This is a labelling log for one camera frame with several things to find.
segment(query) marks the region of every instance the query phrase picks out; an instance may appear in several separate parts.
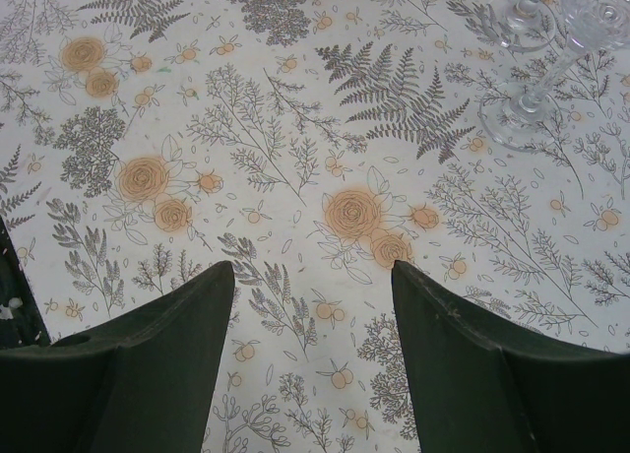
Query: table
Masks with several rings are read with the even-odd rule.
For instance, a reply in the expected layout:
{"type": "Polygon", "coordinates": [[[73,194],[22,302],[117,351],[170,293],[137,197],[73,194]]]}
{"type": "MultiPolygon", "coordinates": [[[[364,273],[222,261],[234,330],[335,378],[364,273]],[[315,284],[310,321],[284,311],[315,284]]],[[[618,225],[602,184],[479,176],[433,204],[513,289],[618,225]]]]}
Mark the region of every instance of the table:
{"type": "Polygon", "coordinates": [[[479,98],[564,39],[483,42],[487,1],[3,0],[0,215],[53,340],[232,261],[213,453],[416,451],[395,259],[627,350],[628,55],[582,60],[510,152],[479,98]]]}

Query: wine glass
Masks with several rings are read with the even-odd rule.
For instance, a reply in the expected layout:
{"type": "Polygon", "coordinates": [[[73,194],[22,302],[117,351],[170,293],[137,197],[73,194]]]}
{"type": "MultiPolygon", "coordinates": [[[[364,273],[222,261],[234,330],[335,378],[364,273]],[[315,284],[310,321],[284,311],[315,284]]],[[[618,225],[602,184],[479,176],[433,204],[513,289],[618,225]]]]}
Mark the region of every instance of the wine glass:
{"type": "Polygon", "coordinates": [[[507,82],[481,99],[479,117],[496,142],[533,151],[532,137],[558,112],[549,92],[582,56],[630,46],[630,0],[560,0],[568,27],[566,46],[537,84],[507,82]]]}
{"type": "Polygon", "coordinates": [[[481,17],[488,38],[512,52],[533,52],[553,41],[551,9],[542,0],[492,0],[481,17]]]}

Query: dark green object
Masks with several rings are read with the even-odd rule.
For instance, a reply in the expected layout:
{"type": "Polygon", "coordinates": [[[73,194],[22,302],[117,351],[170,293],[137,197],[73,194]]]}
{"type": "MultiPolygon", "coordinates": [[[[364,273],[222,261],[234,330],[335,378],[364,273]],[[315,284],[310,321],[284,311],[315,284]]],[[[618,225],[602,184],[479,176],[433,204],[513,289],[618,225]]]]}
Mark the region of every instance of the dark green object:
{"type": "Polygon", "coordinates": [[[407,263],[392,285],[422,453],[630,451],[630,356],[518,326],[407,263]]]}
{"type": "Polygon", "coordinates": [[[218,263],[51,347],[0,351],[0,452],[199,453],[233,293],[218,263]]]}

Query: orange rose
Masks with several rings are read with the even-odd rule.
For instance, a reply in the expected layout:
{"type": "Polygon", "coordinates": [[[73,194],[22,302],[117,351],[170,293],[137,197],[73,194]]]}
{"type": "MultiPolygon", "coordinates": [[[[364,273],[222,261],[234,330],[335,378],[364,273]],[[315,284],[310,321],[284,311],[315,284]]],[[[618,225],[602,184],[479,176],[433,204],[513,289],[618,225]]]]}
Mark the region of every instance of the orange rose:
{"type": "Polygon", "coordinates": [[[216,174],[204,174],[197,180],[199,188],[208,195],[219,192],[223,189],[223,179],[216,174]]]}
{"type": "Polygon", "coordinates": [[[166,200],[156,205],[156,225],[164,231],[177,231],[188,225],[192,211],[180,200],[166,200]]]}
{"type": "Polygon", "coordinates": [[[129,162],[118,175],[118,189],[125,200],[155,199],[168,184],[168,173],[160,160],[139,158],[129,162]]]}
{"type": "Polygon", "coordinates": [[[89,71],[104,57],[102,42],[95,37],[78,37],[61,51],[61,63],[73,72],[89,71]]]}
{"type": "Polygon", "coordinates": [[[102,98],[111,96],[118,89],[118,80],[111,72],[90,74],[86,81],[86,92],[92,97],[102,98]]]}
{"type": "Polygon", "coordinates": [[[411,219],[416,225],[424,229],[434,228],[440,223],[437,213],[426,208],[413,210],[411,219]]]}
{"type": "Polygon", "coordinates": [[[411,247],[402,238],[387,234],[372,241],[372,254],[378,264],[385,269],[392,269],[396,260],[411,259],[411,247]]]}
{"type": "Polygon", "coordinates": [[[370,194],[349,190],[333,198],[325,218],[338,237],[357,240],[379,226],[381,208],[370,194]]]}

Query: glass base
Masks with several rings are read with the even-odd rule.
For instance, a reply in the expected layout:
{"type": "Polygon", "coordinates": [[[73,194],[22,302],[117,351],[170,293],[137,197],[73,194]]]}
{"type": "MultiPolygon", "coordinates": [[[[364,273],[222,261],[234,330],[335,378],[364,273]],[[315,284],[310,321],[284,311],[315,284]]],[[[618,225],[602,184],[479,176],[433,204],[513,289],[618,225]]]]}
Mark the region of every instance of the glass base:
{"type": "Polygon", "coordinates": [[[513,52],[543,49],[556,34],[553,13],[540,2],[535,15],[519,18],[514,10],[516,1],[492,0],[488,3],[485,15],[481,17],[483,32],[490,40],[513,52]]]}
{"type": "Polygon", "coordinates": [[[548,120],[559,112],[555,100],[547,96],[532,112],[519,105],[519,99],[531,87],[519,82],[504,82],[489,90],[481,99],[479,118],[492,140],[514,151],[533,152],[537,144],[551,144],[553,139],[542,134],[548,120]]]}

